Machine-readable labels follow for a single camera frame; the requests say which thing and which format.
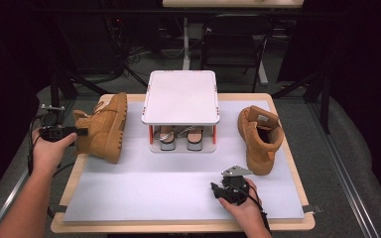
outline table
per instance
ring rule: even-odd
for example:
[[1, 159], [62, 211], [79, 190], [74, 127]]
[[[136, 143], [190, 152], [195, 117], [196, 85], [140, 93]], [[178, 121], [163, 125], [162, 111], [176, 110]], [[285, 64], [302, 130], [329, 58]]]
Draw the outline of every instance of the table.
[[163, 0], [173, 8], [301, 8], [304, 0]]
[[[144, 101], [143, 94], [129, 94], [128, 101]], [[271, 112], [277, 113], [271, 96], [264, 93], [231, 94], [220, 93], [221, 100], [264, 100], [268, 102]], [[294, 163], [287, 139], [284, 138], [282, 148], [286, 154], [287, 163], [298, 191], [301, 205], [308, 205], [308, 199]], [[81, 173], [86, 165], [87, 155], [79, 155], [67, 182], [60, 205], [67, 206], [78, 185]], [[272, 230], [310, 230], [315, 227], [311, 213], [306, 213], [303, 219], [273, 219], [270, 221]], [[111, 222], [64, 222], [64, 213], [58, 212], [52, 222], [52, 230], [56, 233], [199, 233], [199, 232], [237, 232], [241, 228], [234, 220], [204, 220], [204, 221], [111, 221]]]

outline tan work boot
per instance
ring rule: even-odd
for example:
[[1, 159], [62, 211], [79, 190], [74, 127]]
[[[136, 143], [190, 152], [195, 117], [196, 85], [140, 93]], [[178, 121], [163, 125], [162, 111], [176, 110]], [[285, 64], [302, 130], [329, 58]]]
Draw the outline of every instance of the tan work boot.
[[76, 151], [116, 164], [122, 150], [123, 129], [128, 110], [126, 93], [113, 95], [107, 106], [102, 104], [103, 102], [100, 102], [94, 107], [92, 115], [73, 110], [75, 127], [88, 128], [88, 136], [76, 139]]
[[[237, 127], [247, 145], [247, 166], [257, 176], [271, 172], [275, 153], [283, 143], [284, 132], [278, 120], [277, 115], [257, 106], [246, 107], [239, 114]], [[266, 137], [262, 139], [258, 129]]]

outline black cable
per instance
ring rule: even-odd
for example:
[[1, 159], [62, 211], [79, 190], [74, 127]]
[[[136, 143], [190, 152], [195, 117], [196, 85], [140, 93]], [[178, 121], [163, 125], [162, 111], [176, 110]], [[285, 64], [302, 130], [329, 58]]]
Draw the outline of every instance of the black cable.
[[48, 206], [48, 216], [51, 218], [51, 219], [54, 219], [55, 218], [55, 213], [51, 210], [51, 207]]
[[87, 78], [88, 81], [94, 83], [94, 84], [100, 84], [108, 81], [113, 81], [114, 79], [120, 77], [123, 74], [123, 70], [116, 70], [115, 72], [111, 73], [111, 75], [108, 75], [103, 78], [98, 78], [98, 79], [90, 79]]
[[125, 69], [133, 76], [135, 79], [137, 79], [138, 82], [140, 82], [145, 87], [148, 87], [148, 83], [145, 82], [139, 75], [137, 75], [131, 68], [128, 67], [128, 65], [125, 64]]
[[259, 195], [258, 195], [258, 192], [256, 192], [255, 187], [253, 187], [253, 186], [251, 186], [251, 185], [249, 185], [249, 186], [250, 186], [250, 188], [252, 188], [252, 189], [255, 191], [255, 194], [256, 194], [256, 200], [259, 202]]
[[140, 72], [140, 71], [137, 71], [137, 70], [132, 70], [132, 71], [134, 71], [134, 72], [137, 73], [137, 74], [144, 75], [144, 76], [150, 76], [150, 74], [145, 73], [145, 72]]
[[73, 165], [75, 165], [75, 162], [72, 162], [72, 163], [70, 163], [70, 164], [67, 164], [66, 166], [63, 166], [62, 168], [58, 169], [58, 170], [54, 173], [53, 178], [54, 178], [55, 176], [57, 176], [60, 172], [64, 171], [65, 169], [67, 169], [67, 168], [69, 168], [69, 167], [71, 167], [71, 166], [73, 166]]
[[34, 151], [34, 146], [37, 142], [37, 140], [40, 138], [40, 136], [36, 139], [36, 141], [33, 143], [33, 125], [36, 122], [36, 120], [40, 119], [41, 116], [35, 116], [32, 121], [30, 122], [30, 128], [29, 128], [29, 155], [27, 156], [27, 168], [29, 170], [29, 176], [33, 172], [33, 151]]
[[129, 56], [125, 59], [126, 64], [132, 64], [135, 62], [141, 61], [141, 54], [132, 54], [130, 53]]

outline human hand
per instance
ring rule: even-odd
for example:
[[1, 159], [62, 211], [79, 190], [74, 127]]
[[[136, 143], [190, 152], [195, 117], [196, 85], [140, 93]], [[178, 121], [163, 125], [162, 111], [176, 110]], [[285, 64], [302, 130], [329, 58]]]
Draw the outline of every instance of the human hand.
[[76, 140], [76, 133], [71, 133], [57, 142], [49, 142], [40, 137], [39, 128], [32, 133], [33, 174], [52, 177], [64, 156], [64, 149]]
[[[246, 181], [254, 188], [249, 189], [249, 195], [256, 199], [257, 187], [255, 183], [249, 178], [246, 178]], [[245, 202], [238, 206], [229, 203], [222, 197], [220, 197], [218, 201], [228, 212], [230, 212], [231, 215], [234, 216], [234, 219], [236, 219], [237, 223], [248, 237], [271, 237], [270, 233], [265, 228], [261, 211], [253, 200], [247, 198]]]

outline camera mount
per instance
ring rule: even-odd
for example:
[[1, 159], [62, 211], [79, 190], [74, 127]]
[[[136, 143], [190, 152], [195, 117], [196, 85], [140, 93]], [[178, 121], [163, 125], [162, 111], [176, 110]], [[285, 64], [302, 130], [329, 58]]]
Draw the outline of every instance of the camera mount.
[[221, 173], [223, 179], [221, 181], [223, 187], [219, 187], [215, 183], [211, 183], [211, 189], [215, 198], [224, 198], [230, 203], [240, 205], [243, 203], [249, 193], [249, 184], [243, 176], [252, 175], [253, 173], [244, 168], [233, 166]]
[[75, 132], [78, 136], [87, 136], [88, 129], [76, 127], [63, 127], [65, 111], [64, 107], [53, 107], [42, 105], [42, 109], [47, 110], [48, 113], [44, 114], [40, 119], [40, 124], [43, 127], [39, 130], [40, 136], [46, 141], [56, 142], [63, 139], [65, 136]]

